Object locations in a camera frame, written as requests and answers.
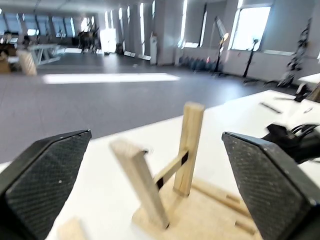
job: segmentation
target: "textured rubber pad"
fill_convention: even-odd
[[[36,239],[43,240],[69,197],[90,132],[54,142],[5,193],[7,207]]]
[[[319,189],[276,144],[235,133],[224,133],[222,139],[239,192],[263,239],[288,239],[316,205],[301,186],[312,188],[309,195],[316,191],[319,196]]]

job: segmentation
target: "white table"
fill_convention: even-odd
[[[291,97],[274,91],[239,98],[209,108],[204,113],[195,176],[239,194],[221,135],[224,131],[263,137],[265,127],[277,121],[290,127],[305,122],[320,123],[320,104],[303,101],[294,118],[284,116],[293,111],[293,102],[273,97]],[[258,103],[264,101],[286,111],[279,115]],[[305,108],[314,109],[303,114]],[[78,178],[47,240],[57,240],[57,226],[78,217],[90,240],[150,240],[147,234],[131,224],[140,203],[129,181],[109,149],[109,143],[126,138],[150,150],[148,165],[153,174],[161,170],[179,149],[182,117],[161,121],[90,141]],[[301,168],[320,186],[320,164],[304,163]]]
[[[298,82],[306,83],[309,88],[312,90],[320,83],[320,73],[304,76],[298,79]]]

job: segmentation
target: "office ceiling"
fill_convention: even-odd
[[[152,0],[0,0],[0,8],[46,12],[104,13],[112,9]]]

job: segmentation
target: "black tape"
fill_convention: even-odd
[[[189,157],[189,152],[187,151],[186,154],[181,159],[181,166],[186,163],[186,161],[188,160],[188,157]]]
[[[164,186],[164,178],[160,178],[157,182],[156,185],[158,186],[158,189],[160,190]]]

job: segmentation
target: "floor lamp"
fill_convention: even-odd
[[[246,65],[246,68],[245,68],[245,71],[244,71],[244,74],[243,74],[243,78],[247,78],[247,75],[248,75],[248,71],[249,71],[249,67],[250,67],[250,64],[251,64],[251,61],[252,61],[252,58],[254,57],[254,54],[255,54],[255,46],[256,44],[259,42],[258,39],[253,39],[253,47],[251,49],[251,53],[250,53],[250,57],[249,57],[249,60],[248,60],[248,63]],[[258,82],[257,79],[246,79],[244,80],[244,83],[252,83],[252,82]]]
[[[223,74],[222,72],[219,72],[221,52],[223,50],[223,46],[224,46],[225,41],[229,37],[229,33],[226,32],[226,29],[225,29],[224,25],[222,24],[221,19],[218,16],[215,17],[214,23],[218,28],[218,32],[219,32],[219,36],[220,36],[220,45],[219,45],[219,51],[218,51],[218,58],[216,61],[215,68],[213,70],[213,74],[218,74],[220,76],[221,74]]]

